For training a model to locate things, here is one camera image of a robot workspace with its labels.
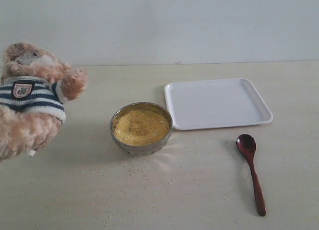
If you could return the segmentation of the dark red wooden spoon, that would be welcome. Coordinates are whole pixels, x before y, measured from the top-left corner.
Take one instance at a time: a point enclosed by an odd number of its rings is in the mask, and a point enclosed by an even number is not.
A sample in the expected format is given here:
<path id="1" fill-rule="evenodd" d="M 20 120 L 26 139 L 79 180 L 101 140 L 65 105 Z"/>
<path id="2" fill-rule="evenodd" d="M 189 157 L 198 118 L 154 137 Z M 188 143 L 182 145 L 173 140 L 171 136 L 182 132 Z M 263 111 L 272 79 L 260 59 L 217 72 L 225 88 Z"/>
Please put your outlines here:
<path id="1" fill-rule="evenodd" d="M 237 137 L 236 146 L 249 165 L 252 176 L 256 210 L 260 216 L 264 217 L 266 215 L 265 201 L 253 162 L 257 149 L 256 141 L 249 134 L 241 134 Z"/>

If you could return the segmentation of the teddy bear striped sweater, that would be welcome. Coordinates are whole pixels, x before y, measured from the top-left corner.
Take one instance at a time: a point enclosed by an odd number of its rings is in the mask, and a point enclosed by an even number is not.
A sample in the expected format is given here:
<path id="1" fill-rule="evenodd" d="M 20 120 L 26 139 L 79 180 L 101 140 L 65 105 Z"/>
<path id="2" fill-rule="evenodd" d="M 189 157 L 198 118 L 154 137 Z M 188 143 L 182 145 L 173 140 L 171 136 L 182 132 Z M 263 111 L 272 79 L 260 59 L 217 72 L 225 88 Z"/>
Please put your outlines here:
<path id="1" fill-rule="evenodd" d="M 3 52 L 0 77 L 0 159 L 44 148 L 65 123 L 64 104 L 78 98 L 87 74 L 29 42 Z"/>

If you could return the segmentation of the steel bowl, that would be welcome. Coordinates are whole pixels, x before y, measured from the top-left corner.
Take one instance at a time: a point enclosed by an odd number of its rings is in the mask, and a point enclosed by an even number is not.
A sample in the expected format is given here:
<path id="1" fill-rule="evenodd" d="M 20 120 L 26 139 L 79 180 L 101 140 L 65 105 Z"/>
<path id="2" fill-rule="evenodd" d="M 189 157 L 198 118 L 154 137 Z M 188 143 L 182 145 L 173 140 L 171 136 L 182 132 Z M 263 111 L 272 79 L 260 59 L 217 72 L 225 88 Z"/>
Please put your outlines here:
<path id="1" fill-rule="evenodd" d="M 161 141 L 156 142 L 154 144 L 147 145 L 147 146 L 130 146 L 120 142 L 114 135 L 115 127 L 120 117 L 128 114 L 130 111 L 133 111 L 133 110 L 150 110 L 162 115 L 169 122 L 169 125 L 170 125 L 170 131 L 167 134 L 167 136 Z M 115 112 L 115 114 L 112 116 L 110 120 L 110 133 L 111 133 L 113 141 L 116 143 L 116 145 L 120 149 L 122 149 L 123 151 L 131 155 L 147 156 L 160 151 L 167 144 L 167 141 L 170 138 L 171 132 L 172 132 L 172 117 L 170 113 L 164 107 L 155 103 L 150 103 L 150 102 L 137 102 L 137 103 L 126 105 L 120 108 L 119 110 L 117 110 L 117 112 Z"/>

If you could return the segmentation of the yellow millet grain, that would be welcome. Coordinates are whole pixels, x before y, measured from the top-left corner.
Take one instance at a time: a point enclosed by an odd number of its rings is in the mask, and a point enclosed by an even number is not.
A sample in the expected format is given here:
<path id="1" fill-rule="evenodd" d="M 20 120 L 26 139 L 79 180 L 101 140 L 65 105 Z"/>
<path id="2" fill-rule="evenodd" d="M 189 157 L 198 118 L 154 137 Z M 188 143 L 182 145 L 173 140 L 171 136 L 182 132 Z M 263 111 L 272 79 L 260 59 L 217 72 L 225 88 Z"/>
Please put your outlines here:
<path id="1" fill-rule="evenodd" d="M 119 118 L 115 137 L 130 146 L 147 146 L 164 139 L 170 131 L 169 122 L 150 110 L 133 110 Z"/>

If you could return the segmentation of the white plastic tray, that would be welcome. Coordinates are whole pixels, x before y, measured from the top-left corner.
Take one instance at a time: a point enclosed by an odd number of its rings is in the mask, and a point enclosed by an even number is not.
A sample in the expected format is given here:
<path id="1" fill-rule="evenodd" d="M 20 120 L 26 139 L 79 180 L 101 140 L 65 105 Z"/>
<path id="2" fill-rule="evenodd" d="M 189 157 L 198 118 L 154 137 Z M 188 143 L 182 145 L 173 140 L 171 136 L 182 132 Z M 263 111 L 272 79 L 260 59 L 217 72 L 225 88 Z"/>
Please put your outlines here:
<path id="1" fill-rule="evenodd" d="M 253 83 L 244 78 L 169 83 L 164 96 L 176 130 L 261 125 L 273 120 Z"/>

